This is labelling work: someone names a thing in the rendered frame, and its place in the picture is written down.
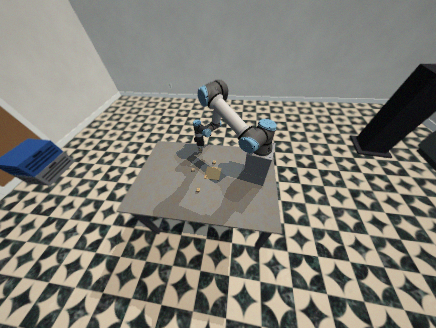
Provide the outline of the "tan flat mat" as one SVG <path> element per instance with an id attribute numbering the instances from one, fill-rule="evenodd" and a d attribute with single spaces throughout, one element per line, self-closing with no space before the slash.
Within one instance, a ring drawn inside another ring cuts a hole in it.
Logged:
<path id="1" fill-rule="evenodd" d="M 205 179 L 219 180 L 222 168 L 208 167 L 206 169 Z"/>

